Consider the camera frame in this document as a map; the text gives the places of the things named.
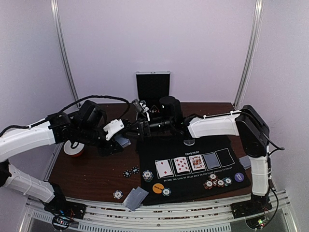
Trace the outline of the grey playing card deck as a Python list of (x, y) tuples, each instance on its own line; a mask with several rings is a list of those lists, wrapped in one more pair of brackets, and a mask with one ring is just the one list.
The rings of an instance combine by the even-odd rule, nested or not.
[(117, 135), (114, 137), (114, 139), (122, 148), (131, 145), (131, 141), (122, 135)]

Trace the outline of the two of diamonds card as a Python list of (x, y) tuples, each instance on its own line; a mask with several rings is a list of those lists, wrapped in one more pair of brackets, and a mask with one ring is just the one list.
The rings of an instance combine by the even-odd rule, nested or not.
[(173, 175), (169, 161), (167, 159), (158, 160), (155, 162), (155, 165), (160, 178)]

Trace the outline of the small chip stack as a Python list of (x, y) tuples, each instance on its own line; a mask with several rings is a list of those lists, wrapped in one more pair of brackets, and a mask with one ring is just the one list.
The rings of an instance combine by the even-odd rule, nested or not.
[(143, 171), (143, 173), (142, 173), (142, 178), (143, 178), (143, 180), (144, 180), (145, 182), (150, 182), (150, 181), (152, 181), (153, 177), (154, 177), (154, 175), (153, 175), (153, 173), (152, 173), (150, 170), (145, 170), (145, 171)]

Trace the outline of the eight of diamonds card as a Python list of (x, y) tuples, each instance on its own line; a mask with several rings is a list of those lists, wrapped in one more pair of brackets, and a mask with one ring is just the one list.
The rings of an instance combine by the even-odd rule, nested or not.
[(186, 157), (177, 157), (173, 159), (177, 174), (190, 172)]

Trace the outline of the dealt cards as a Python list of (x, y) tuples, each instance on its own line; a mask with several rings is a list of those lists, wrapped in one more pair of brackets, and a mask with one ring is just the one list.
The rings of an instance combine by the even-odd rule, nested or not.
[(131, 211), (135, 211), (137, 208), (139, 208), (140, 204), (148, 194), (149, 192), (142, 189), (141, 187), (133, 188), (123, 201), (123, 206)]

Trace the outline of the orange big blind button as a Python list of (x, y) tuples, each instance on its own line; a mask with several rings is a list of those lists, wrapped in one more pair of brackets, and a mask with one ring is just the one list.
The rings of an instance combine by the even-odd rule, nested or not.
[(155, 184), (153, 185), (153, 187), (152, 187), (152, 190), (153, 190), (153, 192), (156, 193), (156, 194), (162, 194), (164, 188), (165, 188), (165, 187), (163, 186), (163, 184), (161, 184), (161, 183), (155, 183)]

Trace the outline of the king of diamonds card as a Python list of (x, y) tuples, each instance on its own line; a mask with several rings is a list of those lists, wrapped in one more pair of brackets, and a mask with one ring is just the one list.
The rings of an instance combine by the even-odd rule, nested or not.
[(189, 157), (193, 171), (205, 170), (205, 164), (201, 155), (193, 155)]

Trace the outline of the blue green fifty chip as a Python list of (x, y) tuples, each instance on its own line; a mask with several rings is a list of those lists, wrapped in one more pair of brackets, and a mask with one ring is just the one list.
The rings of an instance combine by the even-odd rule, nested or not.
[(162, 190), (162, 195), (163, 196), (170, 196), (171, 195), (171, 189), (170, 188), (164, 188)]

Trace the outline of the black orange hundred chip stack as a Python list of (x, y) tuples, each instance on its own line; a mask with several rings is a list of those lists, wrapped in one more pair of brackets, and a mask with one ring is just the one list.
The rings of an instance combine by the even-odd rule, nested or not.
[(218, 179), (218, 180), (216, 181), (216, 186), (217, 186), (217, 187), (220, 187), (220, 188), (224, 187), (224, 186), (225, 186), (224, 180)]

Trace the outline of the dealt card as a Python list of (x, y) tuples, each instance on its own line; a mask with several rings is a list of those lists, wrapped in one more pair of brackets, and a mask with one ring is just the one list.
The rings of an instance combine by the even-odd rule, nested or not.
[(251, 168), (251, 161), (249, 159), (249, 156), (239, 158), (239, 162), (245, 170)]

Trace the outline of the purple small blind button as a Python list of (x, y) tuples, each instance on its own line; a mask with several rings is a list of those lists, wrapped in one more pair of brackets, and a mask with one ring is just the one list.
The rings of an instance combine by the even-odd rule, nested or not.
[(236, 173), (236, 174), (234, 175), (234, 179), (235, 179), (235, 181), (237, 181), (237, 182), (242, 182), (242, 181), (244, 181), (245, 176), (244, 176), (243, 173)]

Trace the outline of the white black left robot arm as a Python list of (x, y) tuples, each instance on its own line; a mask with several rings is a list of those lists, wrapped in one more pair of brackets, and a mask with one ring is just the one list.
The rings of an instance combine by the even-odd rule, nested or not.
[(123, 151), (114, 136), (125, 129), (122, 119), (107, 121), (106, 112), (84, 97), (79, 110), (67, 114), (70, 106), (28, 126), (11, 125), (0, 134), (0, 185), (12, 188), (50, 205), (58, 214), (66, 214), (70, 207), (59, 185), (41, 181), (17, 168), (9, 158), (45, 145), (62, 142), (97, 147), (100, 154), (108, 156)]

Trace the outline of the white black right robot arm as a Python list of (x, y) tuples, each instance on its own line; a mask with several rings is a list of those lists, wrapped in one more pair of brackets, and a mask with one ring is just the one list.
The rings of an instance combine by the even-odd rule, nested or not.
[(248, 210), (266, 205), (271, 178), (269, 127), (250, 105), (212, 116), (184, 117), (172, 96), (153, 117), (139, 100), (137, 134), (145, 205), (175, 203), (251, 187)]

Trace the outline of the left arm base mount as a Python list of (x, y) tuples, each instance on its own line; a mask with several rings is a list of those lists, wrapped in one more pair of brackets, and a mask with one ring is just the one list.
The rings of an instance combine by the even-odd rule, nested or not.
[(86, 211), (86, 205), (82, 203), (66, 201), (60, 208), (51, 202), (41, 203), (44, 205), (44, 210), (53, 215), (51, 224), (54, 229), (61, 232), (70, 226), (77, 225), (76, 219), (83, 219)]

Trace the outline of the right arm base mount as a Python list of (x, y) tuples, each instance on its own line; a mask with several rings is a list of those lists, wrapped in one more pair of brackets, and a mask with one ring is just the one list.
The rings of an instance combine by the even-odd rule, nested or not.
[(270, 219), (271, 203), (262, 204), (252, 200), (231, 204), (234, 219), (245, 218), (246, 225), (253, 230), (262, 229)]

